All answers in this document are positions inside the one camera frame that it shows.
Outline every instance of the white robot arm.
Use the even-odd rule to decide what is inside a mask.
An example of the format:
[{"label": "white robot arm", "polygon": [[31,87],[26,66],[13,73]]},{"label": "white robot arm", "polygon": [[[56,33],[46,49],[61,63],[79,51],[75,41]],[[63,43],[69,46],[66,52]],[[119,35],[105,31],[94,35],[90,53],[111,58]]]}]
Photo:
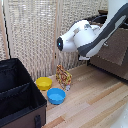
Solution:
[{"label": "white robot arm", "polygon": [[78,50],[82,59],[89,60],[127,18],[128,0],[108,0],[107,20],[101,28],[87,20],[78,21],[57,39],[57,47],[64,52]]}]

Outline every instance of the black box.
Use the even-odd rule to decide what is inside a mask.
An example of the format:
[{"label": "black box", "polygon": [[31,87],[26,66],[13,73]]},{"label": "black box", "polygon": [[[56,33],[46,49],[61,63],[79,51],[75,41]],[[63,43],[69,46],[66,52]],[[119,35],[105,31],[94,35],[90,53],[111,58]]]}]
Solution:
[{"label": "black box", "polygon": [[0,127],[41,128],[47,100],[17,58],[0,61]]}]

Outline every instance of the wicker curtain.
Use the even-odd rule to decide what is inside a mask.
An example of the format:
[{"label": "wicker curtain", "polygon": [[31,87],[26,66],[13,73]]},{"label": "wicker curtain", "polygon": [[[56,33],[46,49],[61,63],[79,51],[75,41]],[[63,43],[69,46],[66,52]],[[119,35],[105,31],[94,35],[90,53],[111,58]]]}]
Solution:
[{"label": "wicker curtain", "polygon": [[56,0],[4,0],[11,57],[32,78],[52,75]]},{"label": "wicker curtain", "polygon": [[75,21],[98,15],[102,1],[4,0],[11,57],[19,58],[34,80],[55,74],[58,64],[66,70],[84,64],[78,53],[61,53],[56,39]]},{"label": "wicker curtain", "polygon": [[0,1],[0,60],[9,58],[2,2]]}]

